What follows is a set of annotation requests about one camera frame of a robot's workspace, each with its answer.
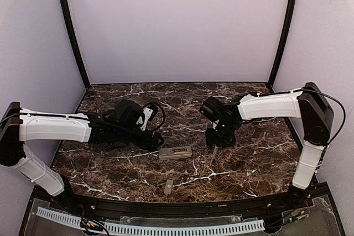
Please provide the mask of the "clear handled screwdriver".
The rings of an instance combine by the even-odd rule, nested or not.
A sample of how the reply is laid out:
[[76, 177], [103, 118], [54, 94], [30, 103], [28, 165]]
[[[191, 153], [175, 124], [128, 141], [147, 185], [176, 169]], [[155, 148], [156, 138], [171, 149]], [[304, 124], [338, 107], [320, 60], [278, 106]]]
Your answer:
[[211, 166], [212, 163], [213, 163], [213, 161], [215, 160], [215, 157], [216, 157], [217, 152], [218, 152], [218, 146], [217, 146], [217, 145], [214, 145], [214, 146], [213, 146], [213, 152], [212, 152], [212, 156], [211, 156], [211, 160], [210, 160], [209, 166]]

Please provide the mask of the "white remote control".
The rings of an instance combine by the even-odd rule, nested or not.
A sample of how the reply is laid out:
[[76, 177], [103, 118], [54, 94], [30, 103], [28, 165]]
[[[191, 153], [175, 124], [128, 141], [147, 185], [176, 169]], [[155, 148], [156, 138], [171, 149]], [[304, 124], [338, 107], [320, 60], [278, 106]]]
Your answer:
[[192, 157], [190, 146], [181, 146], [177, 148], [161, 148], [158, 154], [161, 160], [183, 159]]

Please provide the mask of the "grey battery cover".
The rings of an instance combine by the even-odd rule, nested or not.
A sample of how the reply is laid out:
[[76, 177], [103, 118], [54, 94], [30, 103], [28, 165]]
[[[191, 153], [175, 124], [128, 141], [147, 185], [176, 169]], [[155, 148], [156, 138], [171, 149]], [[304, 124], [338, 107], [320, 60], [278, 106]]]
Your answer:
[[173, 187], [173, 180], [167, 180], [164, 188], [164, 194], [166, 195], [171, 194], [172, 187]]

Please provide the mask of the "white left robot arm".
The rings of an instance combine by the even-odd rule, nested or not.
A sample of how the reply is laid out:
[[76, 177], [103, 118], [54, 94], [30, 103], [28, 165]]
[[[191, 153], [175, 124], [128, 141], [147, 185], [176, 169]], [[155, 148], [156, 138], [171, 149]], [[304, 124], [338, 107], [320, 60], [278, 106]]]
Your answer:
[[77, 114], [44, 113], [21, 108], [12, 102], [1, 120], [1, 165], [19, 170], [32, 183], [57, 197], [70, 192], [63, 176], [51, 170], [26, 145], [30, 140], [69, 140], [79, 143], [133, 144], [147, 151], [156, 151], [164, 139], [158, 129], [147, 125], [158, 114], [166, 118], [157, 102], [143, 106], [121, 100], [114, 109]]

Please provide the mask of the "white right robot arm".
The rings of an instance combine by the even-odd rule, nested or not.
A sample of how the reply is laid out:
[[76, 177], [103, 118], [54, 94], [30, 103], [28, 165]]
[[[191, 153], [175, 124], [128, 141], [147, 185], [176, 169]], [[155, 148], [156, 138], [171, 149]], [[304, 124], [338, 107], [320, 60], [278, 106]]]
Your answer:
[[331, 133], [334, 110], [329, 101], [333, 99], [313, 82], [285, 92], [238, 95], [226, 103], [209, 97], [200, 107], [200, 113], [212, 123], [205, 132], [206, 144], [211, 148], [235, 146], [235, 131], [248, 121], [273, 117], [301, 119], [304, 143], [290, 186], [306, 190], [326, 149], [337, 136]]

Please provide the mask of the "black front rail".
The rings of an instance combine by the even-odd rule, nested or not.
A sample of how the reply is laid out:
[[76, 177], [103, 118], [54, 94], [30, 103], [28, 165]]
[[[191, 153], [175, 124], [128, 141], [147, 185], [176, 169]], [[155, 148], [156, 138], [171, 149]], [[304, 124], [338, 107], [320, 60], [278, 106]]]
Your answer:
[[87, 217], [119, 219], [123, 216], [147, 218], [206, 218], [227, 215], [243, 217], [274, 217], [289, 207], [282, 196], [264, 196], [243, 200], [206, 203], [144, 203], [104, 200], [87, 197], [83, 213]]

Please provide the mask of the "right black frame post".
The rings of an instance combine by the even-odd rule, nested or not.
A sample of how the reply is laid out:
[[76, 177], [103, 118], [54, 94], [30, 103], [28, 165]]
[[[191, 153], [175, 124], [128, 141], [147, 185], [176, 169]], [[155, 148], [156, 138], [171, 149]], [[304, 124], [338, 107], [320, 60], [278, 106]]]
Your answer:
[[279, 43], [275, 53], [272, 69], [270, 71], [269, 79], [267, 82], [267, 86], [270, 90], [274, 87], [274, 83], [276, 81], [280, 64], [283, 58], [283, 53], [287, 43], [287, 38], [290, 31], [291, 21], [293, 17], [294, 8], [295, 8], [295, 2], [296, 0], [287, 0], [287, 7], [284, 15], [282, 31], [280, 34]]

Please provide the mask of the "black frame post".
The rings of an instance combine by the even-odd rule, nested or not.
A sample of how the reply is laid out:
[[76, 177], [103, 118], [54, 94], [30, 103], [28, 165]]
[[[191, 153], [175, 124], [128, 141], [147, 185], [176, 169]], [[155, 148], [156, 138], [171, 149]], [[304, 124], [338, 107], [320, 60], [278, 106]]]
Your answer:
[[270, 71], [269, 79], [267, 82], [267, 86], [270, 90], [274, 87], [274, 83], [276, 81], [280, 64], [283, 58], [283, 53], [287, 43], [287, 38], [290, 31], [291, 21], [293, 17], [294, 8], [295, 8], [295, 2], [296, 0], [287, 0], [287, 7], [284, 15], [282, 31], [280, 34], [279, 43], [275, 53], [272, 69]]
[[79, 44], [77, 41], [74, 24], [72, 22], [72, 17], [69, 8], [69, 1], [68, 0], [59, 0], [59, 1], [61, 5], [61, 10], [64, 18], [67, 35], [69, 37], [69, 42], [76, 62], [76, 66], [78, 68], [81, 80], [84, 84], [84, 88], [85, 90], [88, 90], [91, 87], [91, 84], [89, 81], [89, 76], [85, 69], [84, 61], [82, 59]]

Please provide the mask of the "left black frame post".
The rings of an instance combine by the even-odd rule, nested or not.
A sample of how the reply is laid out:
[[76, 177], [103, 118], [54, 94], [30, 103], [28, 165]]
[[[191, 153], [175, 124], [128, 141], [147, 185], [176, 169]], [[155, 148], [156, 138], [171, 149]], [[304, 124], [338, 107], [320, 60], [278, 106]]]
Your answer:
[[78, 68], [81, 80], [84, 84], [84, 88], [85, 90], [88, 90], [91, 87], [91, 84], [89, 81], [89, 76], [85, 69], [84, 61], [82, 59], [79, 44], [77, 41], [74, 24], [72, 22], [72, 17], [69, 8], [69, 1], [68, 0], [59, 0], [59, 1], [61, 5], [61, 10], [64, 18], [67, 35], [69, 37], [69, 42], [76, 62], [76, 66]]

